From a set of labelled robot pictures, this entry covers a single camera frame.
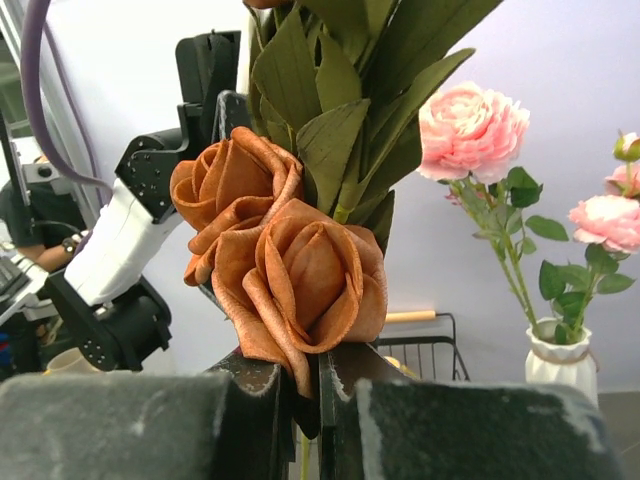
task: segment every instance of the vase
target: vase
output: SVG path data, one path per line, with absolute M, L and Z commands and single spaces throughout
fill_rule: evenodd
M 544 318 L 538 322 L 542 338 L 553 338 L 558 320 Z M 556 383 L 569 385 L 584 393 L 598 406 L 598 365 L 591 354 L 591 331 L 582 328 L 580 341 L 573 345 L 554 345 L 527 330 L 531 350 L 525 362 L 527 383 Z

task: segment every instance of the green leaf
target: green leaf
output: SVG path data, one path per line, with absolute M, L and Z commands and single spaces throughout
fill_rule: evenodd
M 395 198 L 395 191 L 391 190 L 364 224 L 366 228 L 373 232 L 376 237 L 376 242 L 378 242 L 378 246 L 383 254 L 387 251 L 387 245 L 389 243 Z
M 553 338 L 556 341 L 556 345 L 567 345 L 567 329 L 564 325 L 559 323 L 556 325 L 555 330 L 553 331 Z
M 537 203 L 543 188 L 522 167 L 514 167 L 509 171 L 507 186 L 511 205 L 517 208 L 527 208 Z
M 584 258 L 596 273 L 607 275 L 618 271 L 618 262 L 611 258 L 602 245 L 589 244 L 585 249 Z
M 380 129 L 378 135 L 373 139 L 371 149 L 373 153 L 373 165 L 370 170 L 370 175 L 373 175 L 380 167 L 380 164 L 387 158 L 387 155 L 389 155 L 389 152 L 395 146 L 398 138 L 407 125 L 416 117 L 418 110 L 424 102 L 465 60 L 473 55 L 473 53 L 474 50 L 471 48 L 460 50 L 420 72 L 411 84 L 409 90 L 402 96 L 398 107 L 385 122 L 384 127 Z
M 563 316 L 577 318 L 582 313 L 586 296 L 585 292 L 565 292 L 556 298 Z
M 315 13 L 352 65 L 358 61 L 369 40 L 367 11 L 364 0 L 297 0 L 296 3 Z
M 512 188 L 510 190 L 511 205 L 516 208 L 527 208 L 540 200 L 542 185 L 537 188 Z
M 540 265 L 538 285 L 540 287 L 540 295 L 545 300 L 553 300 L 559 297 L 566 288 L 566 284 L 560 278 L 558 268 L 546 260 L 543 260 L 542 265 Z
M 450 55 L 425 69 L 416 78 L 411 88 L 402 96 L 398 108 L 390 115 L 389 120 L 375 136 L 371 147 L 373 163 L 361 181 L 346 179 L 340 190 L 338 204 L 347 211 L 352 211 L 362 199 L 373 175 L 381 167 L 396 145 L 399 137 L 418 114 L 418 110 L 427 98 L 458 68 L 473 49 L 465 49 Z
M 525 225 L 529 229 L 542 238 L 549 240 L 557 240 L 559 242 L 568 242 L 569 236 L 561 223 L 551 220 L 550 218 L 533 215 L 527 219 Z
M 509 214 L 509 219 L 505 225 L 508 235 L 513 235 L 522 229 L 522 210 L 514 209 Z
M 316 75 L 316 85 L 323 112 L 362 98 L 360 77 L 349 59 L 331 37 L 319 33 L 322 62 Z
M 392 98 L 408 88 L 416 75 L 442 59 L 499 3 L 500 0 L 399 2 L 367 72 L 366 84 L 374 92 L 373 97 Z
M 359 100 L 323 113 L 302 127 L 296 137 L 300 159 L 315 182 L 316 208 L 322 213 L 329 214 L 333 208 L 370 103 Z
M 529 237 L 525 237 L 522 240 L 522 245 L 521 245 L 521 252 L 524 255 L 531 255 L 532 253 L 535 253 L 535 251 L 538 249 L 538 247 L 536 247 L 536 244 L 533 240 L 531 240 Z
M 635 283 L 633 278 L 629 278 L 621 273 L 611 273 L 598 282 L 598 293 L 610 295 L 612 293 L 624 292 Z
M 500 240 L 502 238 L 500 232 L 494 232 L 492 230 L 480 230 L 474 233 L 472 237 L 480 240 Z
M 297 10 L 284 20 L 258 55 L 251 78 L 260 94 L 298 132 L 322 112 L 315 67 Z
M 523 167 L 513 167 L 507 174 L 507 188 L 538 188 L 536 182 L 531 175 Z
M 576 290 L 587 290 L 591 283 L 589 270 L 581 265 L 560 265 L 558 266 L 560 278 Z
M 382 192 L 366 202 L 360 203 L 349 215 L 349 225 L 364 225 L 371 213 L 380 205 L 389 192 Z
M 369 24 L 369 43 L 358 61 L 360 71 L 369 64 L 371 54 L 378 45 L 380 35 L 389 23 L 389 17 L 393 13 L 399 0 L 364 0 L 367 9 Z
M 292 145 L 287 125 L 264 97 L 260 99 L 260 113 L 271 141 L 290 152 Z
M 415 171 L 422 161 L 422 143 L 418 120 L 410 123 L 389 152 L 388 160 L 371 178 L 362 201 L 367 201 L 386 192 L 404 177 Z

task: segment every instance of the fabric rose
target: fabric rose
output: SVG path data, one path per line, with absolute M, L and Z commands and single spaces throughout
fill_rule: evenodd
M 220 236 L 213 289 L 245 357 L 280 363 L 312 398 L 305 354 L 373 341 L 384 326 L 384 259 L 371 231 L 294 199 L 267 225 Z
M 286 202 L 302 197 L 302 164 L 283 148 L 238 127 L 231 140 L 178 164 L 171 176 L 176 210 L 198 231 L 185 272 L 188 285 L 211 278 L 220 234 L 267 223 Z
M 420 109 L 423 176 L 459 180 L 472 173 L 480 182 L 502 180 L 529 127 L 529 111 L 472 82 L 432 95 Z
M 626 165 L 620 165 L 613 174 L 605 178 L 605 189 L 610 195 L 636 197 L 640 195 L 640 165 L 631 165 L 631 175 Z
M 610 252 L 640 250 L 640 203 L 615 195 L 592 197 L 571 210 L 569 219 L 578 228 L 574 238 L 601 244 Z

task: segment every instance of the pink peony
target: pink peony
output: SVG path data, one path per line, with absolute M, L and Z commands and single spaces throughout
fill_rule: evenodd
M 622 195 L 627 197 L 640 195 L 640 164 L 631 165 L 631 181 L 627 176 L 627 166 L 620 165 L 613 174 L 605 178 L 605 189 L 610 195 Z
M 472 173 L 483 183 L 495 183 L 507 175 L 528 127 L 528 110 L 473 82 L 435 93 L 420 110 L 418 171 L 432 180 Z
M 578 226 L 573 238 L 602 244 L 610 252 L 640 250 L 640 203 L 616 195 L 592 197 L 571 210 L 569 220 Z

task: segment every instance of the cable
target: cable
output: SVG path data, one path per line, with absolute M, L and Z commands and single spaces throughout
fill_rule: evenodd
M 56 66 L 56 70 L 58 71 L 58 75 L 60 76 L 60 83 L 62 84 L 62 91 L 64 92 L 64 96 L 67 99 L 67 103 L 71 108 L 71 113 L 73 114 L 73 118 L 76 121 L 76 125 L 78 126 L 78 130 L 80 132 L 80 136 L 82 137 L 82 141 L 84 142 L 84 146 L 87 150 L 87 155 L 89 156 L 89 165 L 91 166 L 91 172 L 95 178 L 100 178 L 100 169 L 98 167 L 98 163 L 95 158 L 93 146 L 91 145 L 91 141 L 89 140 L 89 135 L 87 134 L 87 130 L 82 123 L 82 119 L 80 117 L 80 113 L 78 112 L 78 108 L 76 107 L 76 102 L 73 99 L 73 95 L 71 95 L 71 90 L 69 88 L 69 80 L 67 77 L 66 70 L 64 68 L 64 64 L 62 63 L 62 59 L 60 56 L 60 51 L 58 50 L 58 46 L 51 34 L 51 29 L 45 23 L 44 26 L 44 34 L 47 38 L 47 42 L 49 43 L 49 48 L 51 49 L 51 56 L 53 57 L 53 63 Z M 104 206 L 108 203 L 109 198 L 107 197 L 106 201 L 102 198 L 102 192 L 100 189 L 97 189 L 98 200 L 100 202 L 100 206 Z
M 27 4 L 22 30 L 20 76 L 22 96 L 31 131 L 44 155 L 63 176 L 77 183 L 95 185 L 111 192 L 111 187 L 107 183 L 97 178 L 81 175 L 71 168 L 58 153 L 49 134 L 40 95 L 40 54 L 50 4 L 51 0 L 30 0 Z
M 35 220 L 33 222 L 33 225 L 38 227 L 38 226 L 43 226 L 43 225 L 51 225 L 51 226 L 56 226 L 56 227 L 66 227 L 69 230 L 71 230 L 73 233 L 77 233 L 78 235 L 82 235 L 82 230 L 80 230 L 77 227 L 74 227 L 73 225 L 70 225 L 68 223 L 65 222 L 56 222 L 55 220 Z

